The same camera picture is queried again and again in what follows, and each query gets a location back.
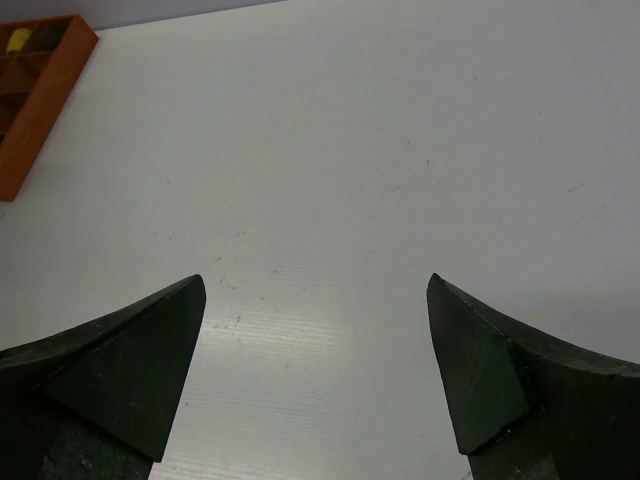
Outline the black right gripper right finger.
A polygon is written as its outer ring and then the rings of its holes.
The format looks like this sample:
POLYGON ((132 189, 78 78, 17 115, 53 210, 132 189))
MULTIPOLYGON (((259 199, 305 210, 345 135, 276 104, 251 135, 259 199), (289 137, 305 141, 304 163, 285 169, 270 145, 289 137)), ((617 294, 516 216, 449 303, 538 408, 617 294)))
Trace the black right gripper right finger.
POLYGON ((433 275, 429 327, 475 479, 636 479, 639 366, 513 319, 433 275))

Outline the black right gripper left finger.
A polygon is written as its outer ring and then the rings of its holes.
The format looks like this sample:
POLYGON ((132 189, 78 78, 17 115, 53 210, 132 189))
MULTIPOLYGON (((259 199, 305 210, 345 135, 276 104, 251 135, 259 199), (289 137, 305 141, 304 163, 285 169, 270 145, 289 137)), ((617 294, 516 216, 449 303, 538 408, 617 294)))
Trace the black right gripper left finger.
POLYGON ((1 353, 4 479, 146 479, 162 461, 206 306, 200 275, 1 353))

